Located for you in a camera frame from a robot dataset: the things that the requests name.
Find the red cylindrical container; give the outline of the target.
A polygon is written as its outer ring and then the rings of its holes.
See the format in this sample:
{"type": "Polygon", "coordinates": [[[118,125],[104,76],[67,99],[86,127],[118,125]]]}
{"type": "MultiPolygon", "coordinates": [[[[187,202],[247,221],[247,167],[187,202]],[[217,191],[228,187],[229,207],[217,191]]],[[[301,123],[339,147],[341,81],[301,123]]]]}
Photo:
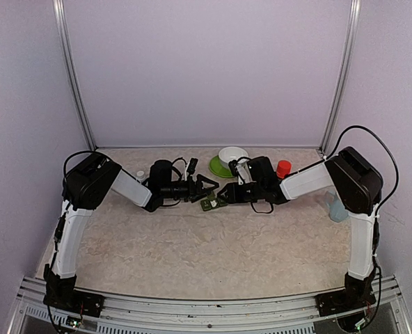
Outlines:
{"type": "Polygon", "coordinates": [[[292,164],[290,161],[287,160],[280,160],[276,167],[276,175],[279,179],[285,179],[290,173],[292,169],[292,164]]]}

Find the small white pill bottle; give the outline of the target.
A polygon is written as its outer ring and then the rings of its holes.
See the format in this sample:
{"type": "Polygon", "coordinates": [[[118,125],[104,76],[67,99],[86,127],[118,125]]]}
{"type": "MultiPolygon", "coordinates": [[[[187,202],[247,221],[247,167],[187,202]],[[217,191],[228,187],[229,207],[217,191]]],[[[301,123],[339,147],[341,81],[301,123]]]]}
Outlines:
{"type": "Polygon", "coordinates": [[[136,178],[137,178],[137,180],[138,180],[139,182],[143,182],[143,181],[146,179],[145,172],[144,172],[143,170],[139,170],[139,171],[136,173],[136,178]]]}

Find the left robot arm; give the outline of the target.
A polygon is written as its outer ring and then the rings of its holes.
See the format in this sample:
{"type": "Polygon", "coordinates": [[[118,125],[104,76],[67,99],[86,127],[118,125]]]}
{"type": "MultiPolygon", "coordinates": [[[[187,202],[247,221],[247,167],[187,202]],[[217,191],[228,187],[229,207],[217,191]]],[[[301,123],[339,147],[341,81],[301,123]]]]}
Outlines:
{"type": "Polygon", "coordinates": [[[115,191],[147,212],[165,207],[165,200],[196,202],[219,187],[204,175],[196,175],[196,158],[179,171],[174,162],[160,159],[150,167],[143,181],[101,152],[86,151],[86,158],[71,170],[63,171],[61,217],[54,233],[54,254],[44,270],[46,302],[76,308],[81,295],[74,288],[76,257],[85,225],[102,204],[107,193],[115,191]]]}

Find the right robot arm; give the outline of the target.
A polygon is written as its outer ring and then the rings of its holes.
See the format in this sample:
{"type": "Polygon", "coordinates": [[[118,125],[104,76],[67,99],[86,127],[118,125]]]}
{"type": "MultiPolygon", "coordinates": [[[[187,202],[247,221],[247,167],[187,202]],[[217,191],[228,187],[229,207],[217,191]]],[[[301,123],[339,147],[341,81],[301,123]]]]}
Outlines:
{"type": "Polygon", "coordinates": [[[383,178],[360,153],[346,147],[280,179],[268,157],[248,159],[249,181],[226,184],[217,194],[228,204],[253,204],[263,200],[274,207],[301,196],[332,187],[347,211],[351,224],[351,254],[339,302],[353,309],[370,295],[375,276],[376,213],[383,178]]]}

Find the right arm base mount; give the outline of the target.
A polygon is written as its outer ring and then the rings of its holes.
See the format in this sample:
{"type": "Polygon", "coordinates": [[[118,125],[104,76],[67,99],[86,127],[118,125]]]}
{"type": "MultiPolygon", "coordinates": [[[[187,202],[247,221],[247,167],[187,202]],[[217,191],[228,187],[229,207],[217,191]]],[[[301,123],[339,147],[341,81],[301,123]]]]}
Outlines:
{"type": "Polygon", "coordinates": [[[359,280],[346,273],[342,289],[316,295],[319,316],[335,315],[376,303],[372,289],[374,276],[375,274],[372,272],[367,278],[359,280]]]}

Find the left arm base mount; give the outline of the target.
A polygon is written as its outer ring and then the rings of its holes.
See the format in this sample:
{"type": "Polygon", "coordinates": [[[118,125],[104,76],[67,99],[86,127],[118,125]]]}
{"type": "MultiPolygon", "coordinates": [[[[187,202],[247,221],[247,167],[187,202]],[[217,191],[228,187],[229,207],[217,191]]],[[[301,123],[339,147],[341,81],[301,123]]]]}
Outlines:
{"type": "Polygon", "coordinates": [[[59,310],[99,318],[104,305],[104,296],[75,289],[76,280],[76,276],[61,278],[50,272],[45,276],[44,304],[59,310]]]}

